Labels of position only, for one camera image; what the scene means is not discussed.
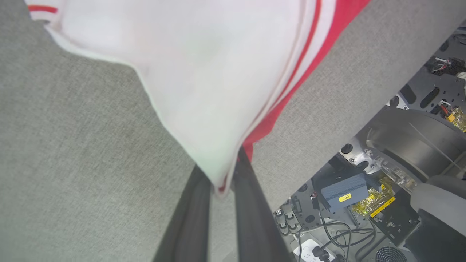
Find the yellow label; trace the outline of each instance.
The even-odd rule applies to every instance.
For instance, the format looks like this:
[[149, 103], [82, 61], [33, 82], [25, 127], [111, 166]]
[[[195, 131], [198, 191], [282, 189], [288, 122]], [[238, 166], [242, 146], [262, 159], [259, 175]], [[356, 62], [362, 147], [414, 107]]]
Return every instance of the yellow label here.
[[391, 204], [393, 201], [395, 201], [395, 197], [390, 198], [385, 204], [383, 204], [381, 207], [377, 208], [376, 211], [372, 212], [370, 214], [371, 217], [375, 217], [380, 211], [384, 210], [386, 207], [388, 207], [389, 204]]
[[448, 119], [448, 121], [453, 122], [453, 120], [455, 120], [455, 116], [453, 114], [451, 114], [451, 115], [449, 115], [447, 117], [447, 119]]
[[344, 195], [344, 196], [342, 196], [342, 197], [339, 197], [338, 200], [339, 200], [340, 202], [343, 202], [343, 201], [348, 200], [348, 199], [350, 199], [350, 198], [351, 198], [351, 193], [349, 193], [349, 194], [347, 194], [347, 195]]

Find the red wire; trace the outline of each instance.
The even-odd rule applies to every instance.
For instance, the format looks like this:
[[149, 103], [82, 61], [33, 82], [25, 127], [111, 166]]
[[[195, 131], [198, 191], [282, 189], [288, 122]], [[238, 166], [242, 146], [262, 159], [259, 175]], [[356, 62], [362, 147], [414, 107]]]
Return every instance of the red wire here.
[[440, 105], [440, 107], [443, 109], [443, 111], [445, 112], [446, 116], [448, 116], [448, 110], [445, 108], [445, 106], [443, 106], [442, 104]]

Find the white cloth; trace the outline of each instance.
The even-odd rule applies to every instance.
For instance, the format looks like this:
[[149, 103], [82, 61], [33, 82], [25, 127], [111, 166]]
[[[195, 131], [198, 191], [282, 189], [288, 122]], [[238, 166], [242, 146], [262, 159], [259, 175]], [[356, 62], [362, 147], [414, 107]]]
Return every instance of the white cloth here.
[[[317, 1], [26, 3], [33, 19], [49, 21], [45, 29], [65, 50], [134, 68], [164, 127], [222, 194], [245, 138], [291, 90], [325, 40], [336, 1]], [[315, 37], [302, 54], [316, 7]]]

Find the gray fabric surface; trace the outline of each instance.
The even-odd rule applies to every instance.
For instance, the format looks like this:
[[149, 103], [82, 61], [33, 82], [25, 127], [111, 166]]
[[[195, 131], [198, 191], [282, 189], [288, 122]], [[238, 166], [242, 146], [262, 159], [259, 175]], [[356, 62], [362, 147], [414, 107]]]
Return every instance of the gray fabric surface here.
[[[308, 180], [464, 20], [466, 1], [373, 0], [295, 94], [253, 166], [271, 207]], [[0, 261], [148, 261], [193, 168], [128, 67], [56, 46], [0, 6]], [[235, 249], [214, 199], [211, 260]]]

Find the fan grille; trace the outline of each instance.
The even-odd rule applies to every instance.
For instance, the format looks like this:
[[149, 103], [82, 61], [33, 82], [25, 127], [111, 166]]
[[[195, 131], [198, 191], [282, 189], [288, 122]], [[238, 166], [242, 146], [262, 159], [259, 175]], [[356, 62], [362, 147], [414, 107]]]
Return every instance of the fan grille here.
[[392, 247], [383, 247], [377, 251], [376, 262], [408, 262], [400, 250]]

